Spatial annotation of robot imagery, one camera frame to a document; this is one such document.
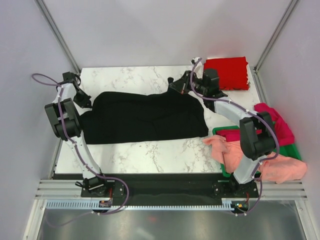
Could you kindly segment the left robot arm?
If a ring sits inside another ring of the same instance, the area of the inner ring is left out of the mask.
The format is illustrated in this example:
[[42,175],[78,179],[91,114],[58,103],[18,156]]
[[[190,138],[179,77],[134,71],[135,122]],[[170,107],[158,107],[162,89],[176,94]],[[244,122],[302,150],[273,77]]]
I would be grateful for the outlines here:
[[75,185],[81,188],[83,198],[106,197],[111,187],[106,179],[101,178],[101,168],[85,142],[80,115],[73,101],[76,87],[72,83],[64,83],[58,84],[56,89],[55,99],[44,110],[55,136],[66,142],[80,166],[83,181],[77,181]]

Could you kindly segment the black t-shirt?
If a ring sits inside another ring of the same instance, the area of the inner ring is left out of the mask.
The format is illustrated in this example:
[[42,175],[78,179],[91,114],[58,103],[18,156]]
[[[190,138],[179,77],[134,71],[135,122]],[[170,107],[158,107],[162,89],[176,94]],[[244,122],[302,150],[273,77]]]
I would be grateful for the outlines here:
[[88,145],[202,138],[209,133],[201,103],[171,88],[150,95],[102,92],[80,122]]

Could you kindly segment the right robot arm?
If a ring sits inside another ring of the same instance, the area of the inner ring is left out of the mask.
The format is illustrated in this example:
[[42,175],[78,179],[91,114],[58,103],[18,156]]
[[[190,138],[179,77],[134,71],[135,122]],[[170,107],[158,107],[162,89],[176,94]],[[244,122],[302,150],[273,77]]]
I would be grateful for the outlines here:
[[267,155],[273,150],[279,151],[271,115],[266,111],[250,111],[231,100],[220,90],[220,78],[215,69],[206,69],[201,78],[187,70],[180,79],[169,77],[167,81],[168,87],[180,94],[194,92],[209,110],[239,127],[243,157],[232,174],[234,181],[229,184],[229,191],[235,197],[242,196],[247,191],[246,184],[254,180],[259,165],[268,159]]

